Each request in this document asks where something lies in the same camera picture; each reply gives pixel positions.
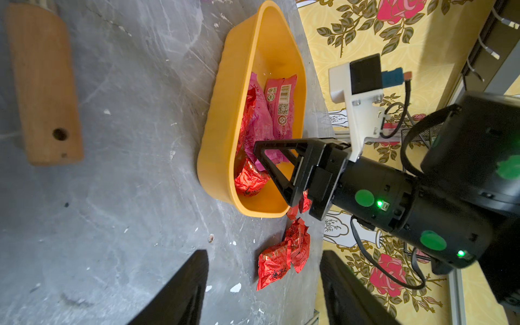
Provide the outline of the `long red tea bag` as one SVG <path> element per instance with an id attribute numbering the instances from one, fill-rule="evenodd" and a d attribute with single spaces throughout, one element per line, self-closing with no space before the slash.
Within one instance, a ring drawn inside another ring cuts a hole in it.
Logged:
<path id="1" fill-rule="evenodd" d="M 257 291 L 282 279 L 291 269 L 291 244 L 284 240 L 259 255 Z"/>

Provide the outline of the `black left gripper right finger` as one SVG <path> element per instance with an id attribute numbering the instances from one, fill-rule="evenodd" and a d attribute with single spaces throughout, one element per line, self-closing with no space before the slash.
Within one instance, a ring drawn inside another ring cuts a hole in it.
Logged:
<path id="1" fill-rule="evenodd" d="M 320 273 L 330 324 L 398 324 L 333 251 L 324 251 Z"/>

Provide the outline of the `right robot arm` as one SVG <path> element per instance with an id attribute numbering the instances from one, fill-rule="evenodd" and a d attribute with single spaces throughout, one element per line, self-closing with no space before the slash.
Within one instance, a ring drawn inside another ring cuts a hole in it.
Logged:
<path id="1" fill-rule="evenodd" d="M 446 274 L 478 263 L 502 306 L 519 309 L 519 99 L 467 92 L 420 120 L 440 132 L 420 167 L 402 170 L 357 157 L 334 138 L 260 141 L 254 153 L 290 206 L 303 195 L 310 215 L 332 206 L 428 254 Z"/>

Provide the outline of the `red tea bag front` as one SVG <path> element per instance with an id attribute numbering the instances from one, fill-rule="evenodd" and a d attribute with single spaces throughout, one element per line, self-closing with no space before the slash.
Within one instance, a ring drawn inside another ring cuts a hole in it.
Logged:
<path id="1" fill-rule="evenodd" d="M 252 197 L 260 193 L 269 180 L 269 174 L 259 171 L 255 164 L 246 157 L 238 167 L 234 185 L 238 194 Z"/>

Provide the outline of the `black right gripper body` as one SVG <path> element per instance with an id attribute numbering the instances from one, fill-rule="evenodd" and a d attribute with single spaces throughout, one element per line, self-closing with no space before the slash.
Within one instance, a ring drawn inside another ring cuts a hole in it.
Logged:
<path id="1" fill-rule="evenodd" d="M 417 183 L 411 175 L 361 157 L 349 160 L 349 145 L 333 139 L 309 139 L 302 170 L 310 215 L 323 219 L 337 206 L 365 224 L 378 227 L 410 244 L 418 243 L 408 223 Z"/>

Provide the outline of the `small red tea bag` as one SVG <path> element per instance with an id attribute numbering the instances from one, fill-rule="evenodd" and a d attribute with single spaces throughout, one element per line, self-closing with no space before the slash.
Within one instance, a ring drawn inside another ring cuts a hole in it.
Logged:
<path id="1" fill-rule="evenodd" d="M 312 205 L 312 200 L 308 197 L 308 191 L 306 190 L 302 194 L 302 198 L 300 199 L 298 205 L 294 207 L 290 207 L 287 211 L 287 217 L 290 220 L 296 220 L 299 214 L 306 213 L 310 210 Z"/>

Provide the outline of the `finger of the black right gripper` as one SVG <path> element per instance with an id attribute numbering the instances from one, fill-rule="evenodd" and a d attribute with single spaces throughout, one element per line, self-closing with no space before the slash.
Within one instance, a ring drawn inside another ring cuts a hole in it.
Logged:
<path id="1" fill-rule="evenodd" d="M 269 150 L 282 153 L 297 171 L 311 171 L 318 166 L 324 148 L 325 142 L 315 138 L 272 140 L 256 142 L 254 153 L 270 175 L 281 175 L 281 170 L 267 155 Z"/>
<path id="2" fill-rule="evenodd" d="M 265 170 L 269 173 L 276 188 L 290 207 L 298 205 L 303 193 L 309 188 L 309 171 L 305 157 L 298 156 L 292 166 L 291 177 L 287 178 L 269 158 L 264 158 Z"/>

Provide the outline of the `magenta tea bag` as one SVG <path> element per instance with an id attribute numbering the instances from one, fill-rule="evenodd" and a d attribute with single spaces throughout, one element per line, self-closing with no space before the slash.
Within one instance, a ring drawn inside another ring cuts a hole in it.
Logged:
<path id="1" fill-rule="evenodd" d="M 259 171 L 265 171 L 264 166 L 254 155 L 255 143 L 281 139 L 274 139 L 272 118 L 268 110 L 265 90 L 259 84 L 255 73 L 251 74 L 247 96 L 239 144 L 256 168 Z"/>
<path id="2" fill-rule="evenodd" d="M 274 139 L 292 139 L 295 118 L 295 88 L 297 75 L 268 79 L 265 97 L 271 114 Z"/>

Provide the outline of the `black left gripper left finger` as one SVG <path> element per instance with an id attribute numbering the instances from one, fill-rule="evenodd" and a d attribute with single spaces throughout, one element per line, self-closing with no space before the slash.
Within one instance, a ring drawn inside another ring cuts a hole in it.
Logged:
<path id="1" fill-rule="evenodd" d="M 130 324 L 200 324 L 209 274 L 206 250 L 197 250 Z"/>

